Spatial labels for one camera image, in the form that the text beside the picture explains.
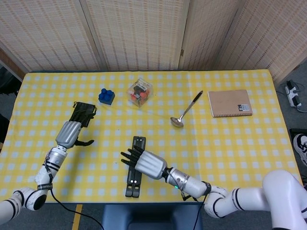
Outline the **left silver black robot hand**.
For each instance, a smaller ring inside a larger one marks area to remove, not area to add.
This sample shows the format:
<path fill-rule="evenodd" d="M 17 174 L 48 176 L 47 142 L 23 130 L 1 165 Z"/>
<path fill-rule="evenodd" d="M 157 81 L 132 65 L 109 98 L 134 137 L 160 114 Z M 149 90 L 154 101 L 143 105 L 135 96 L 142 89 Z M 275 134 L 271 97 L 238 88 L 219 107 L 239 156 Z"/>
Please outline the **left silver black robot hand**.
<path fill-rule="evenodd" d="M 91 119 L 96 115 L 97 108 L 93 104 L 75 102 L 73 105 L 74 111 L 69 119 L 62 126 L 56 137 L 56 143 L 66 149 L 73 146 L 89 146 L 94 143 L 94 140 L 87 142 L 78 140 L 79 133 L 83 127 L 88 127 Z"/>

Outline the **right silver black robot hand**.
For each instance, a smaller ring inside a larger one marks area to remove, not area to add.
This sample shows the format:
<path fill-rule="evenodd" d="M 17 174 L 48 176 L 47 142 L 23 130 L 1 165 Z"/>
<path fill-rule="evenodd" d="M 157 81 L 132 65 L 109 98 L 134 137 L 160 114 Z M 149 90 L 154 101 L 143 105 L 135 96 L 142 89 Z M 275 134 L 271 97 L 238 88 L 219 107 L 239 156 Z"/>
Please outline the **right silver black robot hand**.
<path fill-rule="evenodd" d="M 128 153 L 120 154 L 124 157 L 121 159 L 124 164 L 155 180 L 160 180 L 167 168 L 167 162 L 163 158 L 135 145 L 128 149 Z"/>

